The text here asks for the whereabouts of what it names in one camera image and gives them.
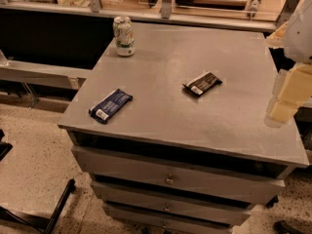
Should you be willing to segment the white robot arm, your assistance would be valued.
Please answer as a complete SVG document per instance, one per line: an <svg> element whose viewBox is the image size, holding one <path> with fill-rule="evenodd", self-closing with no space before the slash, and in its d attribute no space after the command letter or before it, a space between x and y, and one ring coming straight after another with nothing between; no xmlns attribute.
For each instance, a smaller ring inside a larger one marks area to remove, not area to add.
<svg viewBox="0 0 312 234"><path fill-rule="evenodd" d="M294 61L276 76L265 124L281 127L312 97L312 0L304 0L290 19L265 39L268 47L282 48Z"/></svg>

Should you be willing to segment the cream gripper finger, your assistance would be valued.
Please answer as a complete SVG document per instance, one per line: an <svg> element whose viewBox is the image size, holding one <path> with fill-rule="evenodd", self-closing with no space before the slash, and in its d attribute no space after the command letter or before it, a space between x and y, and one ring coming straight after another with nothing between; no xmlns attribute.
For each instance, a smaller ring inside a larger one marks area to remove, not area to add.
<svg viewBox="0 0 312 234"><path fill-rule="evenodd" d="M285 35L288 24L289 23L286 21L265 39L265 44L267 47L273 49L285 47Z"/></svg>
<svg viewBox="0 0 312 234"><path fill-rule="evenodd" d="M287 124L311 97L311 64L296 63L290 70L281 69L268 104L268 121L272 124Z"/></svg>

